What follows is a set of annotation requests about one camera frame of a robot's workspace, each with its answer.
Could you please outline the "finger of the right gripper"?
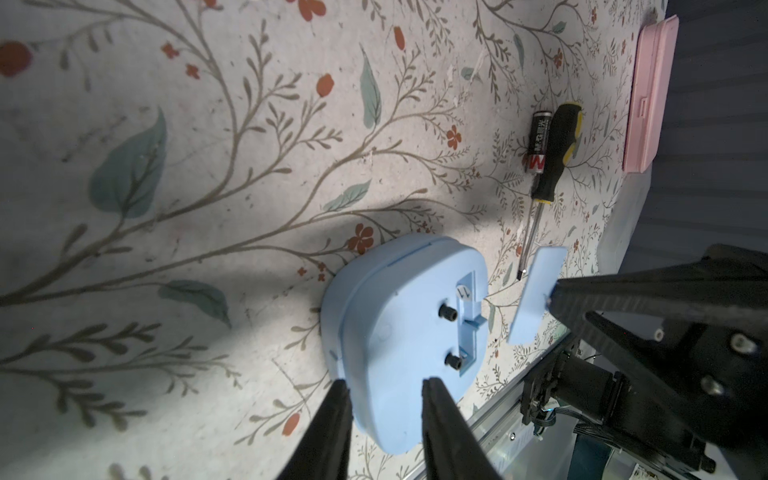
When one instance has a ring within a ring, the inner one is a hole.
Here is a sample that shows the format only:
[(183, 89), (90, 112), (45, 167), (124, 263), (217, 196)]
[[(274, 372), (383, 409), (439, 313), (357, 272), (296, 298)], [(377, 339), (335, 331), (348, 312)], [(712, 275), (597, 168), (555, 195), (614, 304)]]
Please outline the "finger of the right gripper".
[(714, 244), (689, 264), (561, 279), (548, 310), (702, 439), (766, 439), (765, 253)]

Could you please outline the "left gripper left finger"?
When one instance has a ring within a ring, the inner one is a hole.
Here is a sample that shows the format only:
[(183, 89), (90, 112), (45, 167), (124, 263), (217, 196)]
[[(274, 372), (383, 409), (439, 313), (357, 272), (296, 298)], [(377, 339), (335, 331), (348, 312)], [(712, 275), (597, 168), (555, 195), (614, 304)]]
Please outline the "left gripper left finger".
[(327, 395), (278, 479), (346, 479), (353, 408), (346, 382), (332, 382)]

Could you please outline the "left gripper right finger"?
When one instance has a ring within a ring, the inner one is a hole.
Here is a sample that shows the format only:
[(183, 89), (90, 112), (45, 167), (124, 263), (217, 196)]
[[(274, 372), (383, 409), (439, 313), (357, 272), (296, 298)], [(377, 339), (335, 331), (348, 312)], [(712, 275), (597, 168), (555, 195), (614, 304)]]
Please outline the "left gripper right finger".
[(440, 378), (422, 385), (422, 443), (427, 479), (501, 479)]

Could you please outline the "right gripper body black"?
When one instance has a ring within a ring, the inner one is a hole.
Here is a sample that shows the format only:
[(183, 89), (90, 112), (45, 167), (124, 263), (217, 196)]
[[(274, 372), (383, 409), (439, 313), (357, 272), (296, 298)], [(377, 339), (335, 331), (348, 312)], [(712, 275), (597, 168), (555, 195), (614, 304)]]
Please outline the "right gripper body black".
[(757, 354), (726, 366), (732, 380), (694, 371), (663, 392), (580, 357), (578, 344), (568, 336), (523, 380), (522, 422), (535, 433), (570, 417), (575, 434), (623, 450), (659, 475), (698, 479), (724, 464), (738, 479), (766, 478), (767, 385), (745, 370), (758, 365)]

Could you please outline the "light blue alarm clock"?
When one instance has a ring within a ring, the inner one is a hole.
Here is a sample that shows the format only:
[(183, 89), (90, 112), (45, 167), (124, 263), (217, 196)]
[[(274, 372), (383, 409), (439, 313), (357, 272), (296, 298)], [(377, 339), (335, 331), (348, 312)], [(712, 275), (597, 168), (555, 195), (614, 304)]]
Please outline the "light blue alarm clock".
[(345, 380), (359, 429), (385, 453), (422, 440), (422, 382), (439, 378), (459, 401), (487, 348), (488, 271), (476, 249), (408, 234), (344, 266), (320, 308), (329, 373)]

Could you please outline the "light blue battery cover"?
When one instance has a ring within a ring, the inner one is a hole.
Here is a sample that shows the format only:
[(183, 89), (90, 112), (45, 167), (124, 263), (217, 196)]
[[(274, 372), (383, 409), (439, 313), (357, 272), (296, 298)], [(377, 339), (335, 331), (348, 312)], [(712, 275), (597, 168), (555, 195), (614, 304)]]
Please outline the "light blue battery cover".
[(567, 248), (562, 246), (540, 247), (537, 250), (510, 326), (508, 345), (524, 345), (534, 341), (567, 254)]

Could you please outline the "black yellow screwdriver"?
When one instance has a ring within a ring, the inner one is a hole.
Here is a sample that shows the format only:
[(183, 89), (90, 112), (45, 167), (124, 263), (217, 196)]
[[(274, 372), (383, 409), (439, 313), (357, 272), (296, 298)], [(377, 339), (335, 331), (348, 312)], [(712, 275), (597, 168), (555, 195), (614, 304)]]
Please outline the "black yellow screwdriver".
[(561, 104), (553, 112), (546, 148), (545, 168), (541, 174), (535, 174), (536, 179), (531, 190), (531, 207), (525, 228), (523, 250), (516, 272), (517, 280), (521, 280), (527, 273), (528, 258), (544, 206), (555, 200), (557, 184), (565, 166), (576, 150), (582, 120), (583, 109), (577, 103)]

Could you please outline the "black red AA battery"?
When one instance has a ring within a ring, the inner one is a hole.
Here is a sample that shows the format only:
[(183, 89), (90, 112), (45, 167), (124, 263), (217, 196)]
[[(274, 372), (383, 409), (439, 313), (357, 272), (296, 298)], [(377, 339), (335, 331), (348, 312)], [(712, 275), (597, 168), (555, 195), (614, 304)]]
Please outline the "black red AA battery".
[(544, 171), (552, 118), (552, 111), (542, 110), (533, 114), (525, 155), (525, 167), (528, 172), (541, 174)]

